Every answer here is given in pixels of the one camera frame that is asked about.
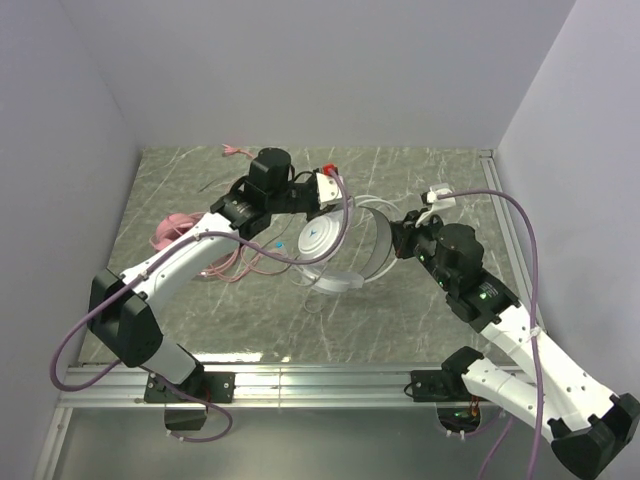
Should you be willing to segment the white headset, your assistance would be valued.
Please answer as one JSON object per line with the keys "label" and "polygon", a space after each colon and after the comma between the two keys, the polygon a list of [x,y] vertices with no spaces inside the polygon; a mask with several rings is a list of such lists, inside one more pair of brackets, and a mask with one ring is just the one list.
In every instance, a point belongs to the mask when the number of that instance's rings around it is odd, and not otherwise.
{"label": "white headset", "polygon": [[349,201],[349,226],[340,232],[341,208],[308,221],[300,230],[294,255],[315,259],[338,242],[336,250],[312,265],[287,267],[285,278],[294,286],[319,294],[340,295],[382,279],[395,267],[390,222],[400,217],[397,205],[365,194]]}

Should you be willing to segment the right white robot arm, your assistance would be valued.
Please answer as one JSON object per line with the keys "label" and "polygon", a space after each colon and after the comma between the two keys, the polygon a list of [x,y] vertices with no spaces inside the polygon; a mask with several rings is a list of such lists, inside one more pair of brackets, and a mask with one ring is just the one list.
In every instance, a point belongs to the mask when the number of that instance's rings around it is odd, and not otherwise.
{"label": "right white robot arm", "polygon": [[454,315],[531,379],[520,380],[463,347],[442,364],[450,387],[539,428],[567,470],[580,479],[597,478],[632,440],[638,400],[601,384],[546,332],[531,326],[520,299],[484,268],[484,248],[472,227],[411,211],[390,228],[397,258],[418,260],[445,292]]}

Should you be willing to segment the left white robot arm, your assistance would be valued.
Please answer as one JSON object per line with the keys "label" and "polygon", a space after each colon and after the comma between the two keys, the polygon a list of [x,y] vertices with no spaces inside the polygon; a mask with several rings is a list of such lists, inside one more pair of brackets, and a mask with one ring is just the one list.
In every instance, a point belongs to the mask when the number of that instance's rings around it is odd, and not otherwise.
{"label": "left white robot arm", "polygon": [[158,314],[206,267],[266,230],[273,216],[318,213],[321,173],[315,169],[298,181],[288,152],[260,150],[247,174],[169,246],[121,274],[104,270],[96,275],[88,330],[126,366],[143,368],[188,395],[200,395],[202,364],[162,332]]}

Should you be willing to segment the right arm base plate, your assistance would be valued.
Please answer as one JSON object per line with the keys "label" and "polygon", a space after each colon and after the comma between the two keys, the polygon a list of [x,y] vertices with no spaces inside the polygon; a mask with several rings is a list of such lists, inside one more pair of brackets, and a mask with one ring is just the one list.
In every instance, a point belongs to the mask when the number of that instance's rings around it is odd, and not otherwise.
{"label": "right arm base plate", "polygon": [[446,370],[412,370],[403,393],[415,403],[471,400],[461,376]]}

